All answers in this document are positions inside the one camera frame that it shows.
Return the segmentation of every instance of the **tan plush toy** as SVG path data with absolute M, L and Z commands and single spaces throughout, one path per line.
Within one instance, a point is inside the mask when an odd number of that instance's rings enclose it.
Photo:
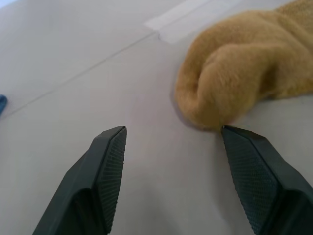
M 218 131 L 261 99 L 311 92 L 313 0 L 296 0 L 201 33 L 180 68 L 175 98 L 188 120 Z

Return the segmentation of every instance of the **blue object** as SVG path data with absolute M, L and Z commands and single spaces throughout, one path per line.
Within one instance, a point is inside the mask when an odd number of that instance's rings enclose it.
M 7 102 L 8 102 L 8 99 L 6 98 L 6 96 L 0 94 L 0 115 L 2 111 L 4 110 Z

